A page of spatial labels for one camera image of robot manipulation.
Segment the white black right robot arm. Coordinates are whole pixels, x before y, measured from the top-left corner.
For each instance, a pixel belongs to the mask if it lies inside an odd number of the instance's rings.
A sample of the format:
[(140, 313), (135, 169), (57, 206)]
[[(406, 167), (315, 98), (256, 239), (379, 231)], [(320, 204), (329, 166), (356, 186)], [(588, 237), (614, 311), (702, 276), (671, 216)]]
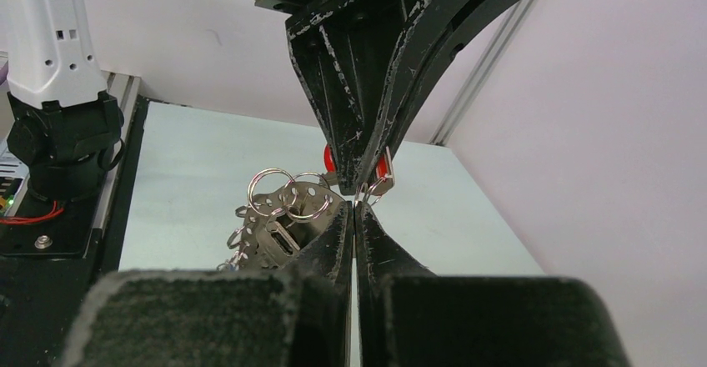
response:
[(629, 364), (584, 282), (440, 276), (374, 213), (435, 84), (519, 0), (254, 0), (288, 14), (328, 172), (249, 190), (214, 272), (116, 270), (117, 236), (94, 219), (109, 172), (137, 148), (84, 0), (7, 1), (7, 144), (29, 175), (1, 220), (2, 365), (345, 366), (351, 299), (364, 366)]

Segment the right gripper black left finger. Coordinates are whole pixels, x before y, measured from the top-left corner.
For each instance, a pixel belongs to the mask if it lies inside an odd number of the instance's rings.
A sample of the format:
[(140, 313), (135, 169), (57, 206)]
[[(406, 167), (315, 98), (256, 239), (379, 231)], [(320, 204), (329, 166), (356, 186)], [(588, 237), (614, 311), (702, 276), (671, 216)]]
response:
[(61, 366), (346, 366), (353, 206), (281, 269), (131, 270), (87, 293)]

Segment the red tagged key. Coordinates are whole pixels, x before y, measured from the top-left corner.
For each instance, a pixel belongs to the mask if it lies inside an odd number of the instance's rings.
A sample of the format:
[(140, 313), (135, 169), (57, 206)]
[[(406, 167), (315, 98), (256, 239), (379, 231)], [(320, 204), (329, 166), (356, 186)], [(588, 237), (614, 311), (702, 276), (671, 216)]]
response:
[[(326, 172), (320, 179), (321, 184), (330, 186), (338, 186), (338, 177), (336, 167), (333, 160), (332, 150), (329, 145), (326, 145), (323, 150), (323, 163)], [(377, 197), (374, 204), (378, 202), (393, 186), (395, 185), (394, 169), (392, 165), (392, 157), (389, 148), (384, 150), (381, 159), (378, 161), (375, 171), (374, 180), (372, 183), (367, 183), (358, 191), (361, 200), (369, 201), (371, 197)]]

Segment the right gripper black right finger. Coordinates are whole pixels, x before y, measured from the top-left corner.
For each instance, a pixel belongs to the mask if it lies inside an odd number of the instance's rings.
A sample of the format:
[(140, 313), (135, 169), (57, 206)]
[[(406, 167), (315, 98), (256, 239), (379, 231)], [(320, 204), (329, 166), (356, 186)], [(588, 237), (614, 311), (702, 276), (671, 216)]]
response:
[(443, 276), (354, 209), (364, 366), (627, 366), (609, 311), (578, 279)]

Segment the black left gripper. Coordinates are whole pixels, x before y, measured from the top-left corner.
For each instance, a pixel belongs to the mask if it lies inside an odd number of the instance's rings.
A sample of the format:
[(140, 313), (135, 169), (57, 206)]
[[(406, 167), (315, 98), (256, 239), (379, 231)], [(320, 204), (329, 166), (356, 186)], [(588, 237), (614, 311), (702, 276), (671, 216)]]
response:
[(254, 0), (286, 21), (339, 189), (374, 181), (457, 54), (520, 0)]

